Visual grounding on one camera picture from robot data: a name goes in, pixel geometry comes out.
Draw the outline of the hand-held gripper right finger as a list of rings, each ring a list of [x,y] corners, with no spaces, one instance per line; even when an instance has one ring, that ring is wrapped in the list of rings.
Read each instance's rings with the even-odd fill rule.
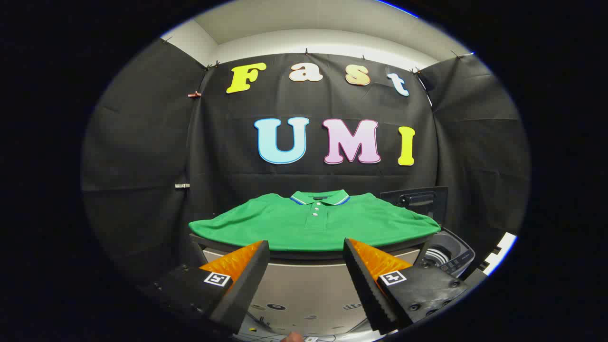
[[[372,330],[382,335],[439,315],[468,291],[437,266],[411,264],[351,238],[343,259]]]

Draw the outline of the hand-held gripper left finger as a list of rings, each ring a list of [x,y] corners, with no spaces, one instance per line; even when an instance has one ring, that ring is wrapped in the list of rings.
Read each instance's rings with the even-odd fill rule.
[[[178,266],[139,290],[191,327],[210,335],[234,335],[248,313],[269,259],[269,243],[260,240],[204,266]]]

